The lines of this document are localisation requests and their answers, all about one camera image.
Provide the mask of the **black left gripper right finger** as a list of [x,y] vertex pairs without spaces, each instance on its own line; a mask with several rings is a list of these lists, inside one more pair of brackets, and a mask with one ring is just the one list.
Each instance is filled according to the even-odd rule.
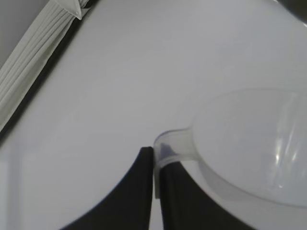
[[160,204],[165,230],[251,230],[215,203],[180,162],[160,171]]

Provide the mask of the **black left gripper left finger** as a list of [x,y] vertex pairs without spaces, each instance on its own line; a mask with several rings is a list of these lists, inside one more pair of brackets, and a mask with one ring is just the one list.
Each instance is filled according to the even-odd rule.
[[153,197],[152,147],[140,149],[134,163],[95,207],[64,230],[148,230]]

